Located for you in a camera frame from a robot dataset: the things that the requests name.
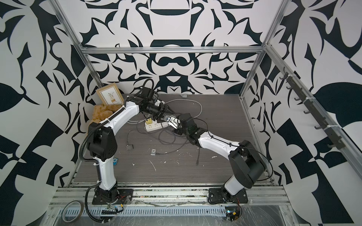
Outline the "dark usb cable green charger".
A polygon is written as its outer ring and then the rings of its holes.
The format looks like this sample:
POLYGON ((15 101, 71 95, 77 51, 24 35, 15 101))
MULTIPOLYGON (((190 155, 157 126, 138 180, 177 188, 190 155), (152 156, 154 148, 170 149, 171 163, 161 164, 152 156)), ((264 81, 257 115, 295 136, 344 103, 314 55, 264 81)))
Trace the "dark usb cable green charger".
POLYGON ((199 164, 199 157, 200 157, 200 148, 201 144, 199 142, 199 138, 203 133, 206 132, 206 129, 199 127, 195 123, 195 118, 192 117, 190 114, 181 114, 177 116, 177 118, 180 120, 180 123, 183 128, 183 136, 186 137, 186 139, 189 141, 190 144, 195 145, 198 147, 198 157, 196 160, 196 165, 199 164))

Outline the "dark usb cable yellow charger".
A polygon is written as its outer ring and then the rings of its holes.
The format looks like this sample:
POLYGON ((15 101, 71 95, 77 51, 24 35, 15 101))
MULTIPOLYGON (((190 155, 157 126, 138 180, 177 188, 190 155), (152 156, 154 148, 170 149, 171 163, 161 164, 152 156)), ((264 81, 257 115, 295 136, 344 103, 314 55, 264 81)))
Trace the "dark usb cable yellow charger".
POLYGON ((183 147, 189 144, 189 141, 183 135, 177 135, 171 132, 170 129, 161 128, 156 131, 147 132, 145 128, 141 128, 140 124, 136 125, 136 131, 142 135, 147 135, 151 140, 158 141, 163 146, 175 147, 174 150, 168 150, 165 152, 156 151, 155 155, 168 155, 171 153, 179 152, 183 147))

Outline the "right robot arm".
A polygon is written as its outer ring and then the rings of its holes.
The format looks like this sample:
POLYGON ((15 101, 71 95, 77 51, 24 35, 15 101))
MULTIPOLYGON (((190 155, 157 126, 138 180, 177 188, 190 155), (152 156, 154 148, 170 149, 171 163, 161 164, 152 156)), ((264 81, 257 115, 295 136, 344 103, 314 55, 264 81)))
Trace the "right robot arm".
POLYGON ((233 175, 220 188, 208 190, 208 203, 247 203, 246 189, 252 188, 267 170, 266 157, 247 140, 230 141, 199 127, 190 114, 166 116, 165 120, 174 133, 185 135, 192 145, 229 160, 233 175))

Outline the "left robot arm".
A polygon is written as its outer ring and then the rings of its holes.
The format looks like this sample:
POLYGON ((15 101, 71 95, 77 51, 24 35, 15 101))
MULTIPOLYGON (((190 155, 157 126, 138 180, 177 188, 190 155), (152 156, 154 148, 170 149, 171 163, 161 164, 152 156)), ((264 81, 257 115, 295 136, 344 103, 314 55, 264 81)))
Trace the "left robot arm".
POLYGON ((175 112, 160 100, 153 88, 142 86, 136 94, 126 98, 123 106, 100 123, 91 123, 88 134, 79 149, 82 162, 92 162, 97 168, 97 184, 87 190, 104 204, 112 205, 121 199, 114 175, 113 159, 117 152, 115 135, 127 122, 139 113, 150 114, 153 120, 161 120, 175 112))

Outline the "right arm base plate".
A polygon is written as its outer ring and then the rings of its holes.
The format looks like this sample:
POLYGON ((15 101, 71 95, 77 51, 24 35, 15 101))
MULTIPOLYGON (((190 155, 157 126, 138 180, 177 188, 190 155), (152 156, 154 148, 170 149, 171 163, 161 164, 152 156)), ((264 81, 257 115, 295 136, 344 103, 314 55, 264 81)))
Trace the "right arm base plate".
POLYGON ((224 188, 210 188, 208 190, 207 201, 209 204, 221 203, 248 203, 248 196, 245 189, 240 190, 237 194, 231 195, 224 188))

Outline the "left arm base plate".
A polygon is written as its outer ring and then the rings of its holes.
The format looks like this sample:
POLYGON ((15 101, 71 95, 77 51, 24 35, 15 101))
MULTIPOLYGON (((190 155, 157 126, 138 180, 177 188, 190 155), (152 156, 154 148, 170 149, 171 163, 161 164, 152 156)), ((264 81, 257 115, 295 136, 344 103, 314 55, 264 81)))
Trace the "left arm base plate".
POLYGON ((133 199, 133 192, 133 189, 113 189, 111 191, 106 191, 96 188, 91 203, 93 205, 125 204, 127 201, 133 199))

